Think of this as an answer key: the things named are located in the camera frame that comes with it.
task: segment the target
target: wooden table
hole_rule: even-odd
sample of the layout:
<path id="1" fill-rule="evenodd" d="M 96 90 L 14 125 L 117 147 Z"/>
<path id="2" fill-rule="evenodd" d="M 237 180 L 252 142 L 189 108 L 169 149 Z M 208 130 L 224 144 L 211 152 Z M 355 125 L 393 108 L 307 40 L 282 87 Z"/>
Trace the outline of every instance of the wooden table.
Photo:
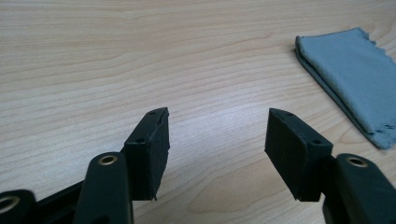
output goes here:
<path id="1" fill-rule="evenodd" d="M 323 223 L 264 153 L 269 107 L 289 110 L 374 161 L 396 184 L 396 150 L 351 124 L 294 55 L 297 35 L 362 27 L 396 60 L 396 2 L 31 0 L 0 3 L 0 191 L 38 200 L 119 151 L 168 106 L 169 161 L 143 223 Z"/>

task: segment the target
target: gray cloth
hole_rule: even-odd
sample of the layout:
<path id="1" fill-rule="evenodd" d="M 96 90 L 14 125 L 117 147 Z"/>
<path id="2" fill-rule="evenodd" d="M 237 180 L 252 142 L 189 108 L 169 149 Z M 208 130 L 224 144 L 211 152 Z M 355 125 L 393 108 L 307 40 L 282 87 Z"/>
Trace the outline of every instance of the gray cloth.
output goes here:
<path id="1" fill-rule="evenodd" d="M 396 64 L 367 33 L 297 36 L 296 54 L 366 138 L 383 149 L 396 143 Z"/>

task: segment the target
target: black plastic part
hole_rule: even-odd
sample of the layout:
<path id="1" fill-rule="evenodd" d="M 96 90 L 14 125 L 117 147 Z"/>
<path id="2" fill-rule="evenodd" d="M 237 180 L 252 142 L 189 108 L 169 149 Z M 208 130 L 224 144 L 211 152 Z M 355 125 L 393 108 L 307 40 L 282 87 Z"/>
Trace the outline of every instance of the black plastic part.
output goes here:
<path id="1" fill-rule="evenodd" d="M 126 161 L 122 153 L 107 152 L 90 162 L 78 198 L 75 224 L 132 223 Z"/>
<path id="2" fill-rule="evenodd" d="M 396 223 L 396 190 L 373 162 L 340 154 L 334 179 L 350 223 Z"/>
<path id="3" fill-rule="evenodd" d="M 81 181 L 38 202 L 41 223 L 72 223 L 82 183 Z"/>
<path id="4" fill-rule="evenodd" d="M 270 108 L 265 152 L 295 199 L 319 200 L 318 168 L 331 156 L 331 142 L 290 112 Z"/>
<path id="5" fill-rule="evenodd" d="M 347 208 L 334 181 L 335 165 L 336 159 L 330 157 L 318 167 L 323 176 L 321 190 L 326 195 L 322 206 L 323 216 L 327 224 L 349 223 Z"/>
<path id="6" fill-rule="evenodd" d="M 163 172 L 168 160 L 169 130 L 168 109 L 148 112 L 126 140 L 125 155 L 134 201 L 157 200 Z"/>
<path id="7" fill-rule="evenodd" d="M 155 198 L 167 163 L 168 117 L 166 107 L 148 112 L 125 142 L 121 152 L 128 158 L 130 201 Z M 139 139 L 137 146 L 134 146 L 134 139 Z M 83 181 L 39 201 L 37 213 L 40 223 L 71 223 L 82 184 Z"/>
<path id="8" fill-rule="evenodd" d="M 25 189 L 0 194 L 0 223 L 36 224 L 36 202 L 33 192 Z"/>

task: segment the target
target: wood grain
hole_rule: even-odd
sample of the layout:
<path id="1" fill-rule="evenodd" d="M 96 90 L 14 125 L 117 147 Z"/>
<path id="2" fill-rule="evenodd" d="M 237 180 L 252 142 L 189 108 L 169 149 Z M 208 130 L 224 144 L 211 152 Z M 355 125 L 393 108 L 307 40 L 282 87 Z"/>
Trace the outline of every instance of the wood grain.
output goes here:
<path id="1" fill-rule="evenodd" d="M 40 200 L 78 182 L 168 106 L 159 201 L 134 203 L 135 223 L 323 223 L 321 203 L 295 202 L 263 152 L 268 108 L 396 185 L 396 150 L 362 137 L 293 53 L 297 35 L 358 26 L 396 60 L 392 0 L 1 1 L 0 191 Z"/>

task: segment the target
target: metal rivet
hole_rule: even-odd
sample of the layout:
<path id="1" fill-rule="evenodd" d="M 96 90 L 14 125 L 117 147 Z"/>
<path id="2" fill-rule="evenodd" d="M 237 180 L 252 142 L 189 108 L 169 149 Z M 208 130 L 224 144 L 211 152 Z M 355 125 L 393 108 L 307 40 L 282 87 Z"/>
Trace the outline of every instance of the metal rivet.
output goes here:
<path id="1" fill-rule="evenodd" d="M 367 162 L 358 159 L 356 157 L 348 157 L 346 158 L 346 161 L 349 162 L 350 164 L 354 165 L 354 166 L 358 166 L 358 167 L 367 167 L 369 166 L 369 164 L 367 164 Z"/>
<path id="2" fill-rule="evenodd" d="M 101 165 L 110 165 L 116 162 L 117 157 L 116 156 L 104 156 L 99 160 L 99 164 Z"/>
<path id="3" fill-rule="evenodd" d="M 0 214 L 3 214 L 14 208 L 21 198 L 18 196 L 6 196 L 0 199 Z"/>

